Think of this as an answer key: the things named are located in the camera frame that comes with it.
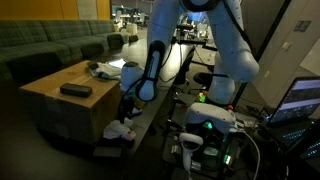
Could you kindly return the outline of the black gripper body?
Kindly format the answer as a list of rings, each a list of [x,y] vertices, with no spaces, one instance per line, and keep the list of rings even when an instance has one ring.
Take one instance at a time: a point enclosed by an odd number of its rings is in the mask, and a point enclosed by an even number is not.
[[[132,98],[122,98],[118,106],[117,119],[124,123],[125,118],[132,117],[132,111],[135,107],[135,102]]]

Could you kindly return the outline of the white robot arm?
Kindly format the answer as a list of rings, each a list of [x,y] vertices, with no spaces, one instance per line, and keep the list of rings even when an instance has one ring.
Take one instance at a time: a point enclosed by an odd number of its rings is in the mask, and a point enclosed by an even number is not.
[[[211,104],[225,106],[235,84],[251,81],[259,71],[244,32],[239,0],[156,0],[148,22],[144,71],[138,78],[125,77],[129,82],[125,91],[134,92],[144,102],[157,98],[161,66],[170,55],[168,47],[184,13],[204,13],[208,18],[215,64],[207,99]]]

